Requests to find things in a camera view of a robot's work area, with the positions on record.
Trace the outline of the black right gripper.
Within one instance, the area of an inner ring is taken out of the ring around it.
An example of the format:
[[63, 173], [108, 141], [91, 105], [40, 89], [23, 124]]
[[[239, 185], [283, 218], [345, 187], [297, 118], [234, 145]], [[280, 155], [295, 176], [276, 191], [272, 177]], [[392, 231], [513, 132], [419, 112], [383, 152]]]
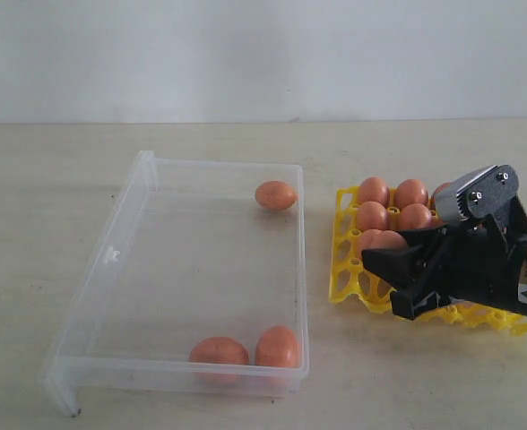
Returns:
[[399, 231], [406, 248], [368, 248], [365, 269], [388, 283], [393, 314], [415, 320], [454, 303], [471, 302], [527, 316], [518, 299], [527, 252], [527, 221], [500, 228], [483, 223]]

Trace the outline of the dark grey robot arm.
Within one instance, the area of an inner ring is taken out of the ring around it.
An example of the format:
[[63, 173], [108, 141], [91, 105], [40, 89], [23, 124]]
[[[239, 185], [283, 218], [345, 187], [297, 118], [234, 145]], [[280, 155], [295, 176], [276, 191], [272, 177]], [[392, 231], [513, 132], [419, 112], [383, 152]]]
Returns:
[[527, 316], [527, 214], [516, 197], [482, 218], [404, 230], [399, 249], [368, 248], [367, 271], [392, 287], [392, 312], [415, 320], [470, 302]]

